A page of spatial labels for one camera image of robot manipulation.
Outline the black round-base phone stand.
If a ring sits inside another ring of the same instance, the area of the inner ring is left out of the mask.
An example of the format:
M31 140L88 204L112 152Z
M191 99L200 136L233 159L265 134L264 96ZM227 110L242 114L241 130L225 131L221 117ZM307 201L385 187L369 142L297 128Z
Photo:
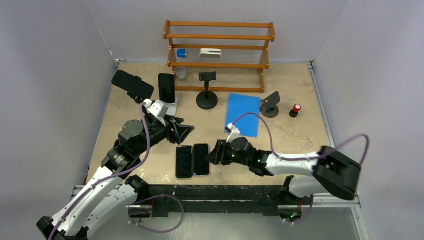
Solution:
M203 110L211 110L215 108L218 104L217 95L209 90L209 84L211 81L217 79L217 73L213 72L200 72L199 80L204 82L205 90L200 92L196 97L196 104L199 108Z

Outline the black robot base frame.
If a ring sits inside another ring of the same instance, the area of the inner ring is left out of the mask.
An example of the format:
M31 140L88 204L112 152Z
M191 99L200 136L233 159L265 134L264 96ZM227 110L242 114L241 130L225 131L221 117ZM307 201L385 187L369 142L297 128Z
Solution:
M107 196L130 193L140 203L139 207L152 210L154 218L164 218L170 213L210 214L262 214L265 217L281 217L297 221L305 216L309 207L355 208L359 200L342 200L329 193L291 196L279 185L148 185L140 190L120 185Z

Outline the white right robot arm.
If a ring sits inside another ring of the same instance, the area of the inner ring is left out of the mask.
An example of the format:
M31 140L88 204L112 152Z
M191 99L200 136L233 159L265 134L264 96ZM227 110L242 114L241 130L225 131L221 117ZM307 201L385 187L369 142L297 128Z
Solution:
M280 191L288 204L321 193L352 201L362 170L358 162L330 146L306 154L282 154L256 149L244 137L218 140L205 160L213 165L240 164L260 177L291 175Z

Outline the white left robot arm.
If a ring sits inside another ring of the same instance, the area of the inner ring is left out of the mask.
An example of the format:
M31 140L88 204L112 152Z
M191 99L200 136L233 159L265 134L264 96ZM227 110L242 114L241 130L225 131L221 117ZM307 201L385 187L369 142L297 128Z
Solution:
M117 211L131 204L152 202L151 185L131 175L148 158L150 150L163 140L181 144L195 130L183 119L155 117L127 121L113 148L82 190L54 216L36 224L47 240L88 240Z

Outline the black smartphone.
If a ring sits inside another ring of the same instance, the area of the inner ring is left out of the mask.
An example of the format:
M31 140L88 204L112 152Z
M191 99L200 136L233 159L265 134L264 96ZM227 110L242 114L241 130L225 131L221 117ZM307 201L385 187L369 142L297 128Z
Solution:
M176 148L175 176L177 179L193 177L193 147L182 145Z

